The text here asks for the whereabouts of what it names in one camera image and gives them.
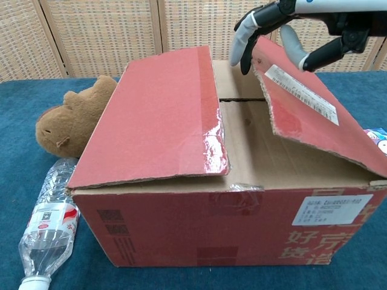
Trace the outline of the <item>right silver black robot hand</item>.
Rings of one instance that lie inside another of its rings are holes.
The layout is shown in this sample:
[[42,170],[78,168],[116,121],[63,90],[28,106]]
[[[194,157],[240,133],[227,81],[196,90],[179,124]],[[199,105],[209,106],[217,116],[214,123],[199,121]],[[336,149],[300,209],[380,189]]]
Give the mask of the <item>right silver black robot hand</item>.
[[[304,50],[289,22],[322,21],[335,38],[313,52]],[[300,71],[314,72],[346,54],[364,52],[370,37],[386,36],[386,1],[273,1],[248,11],[235,25],[229,51],[231,66],[250,71],[258,38],[279,29],[285,53]]]

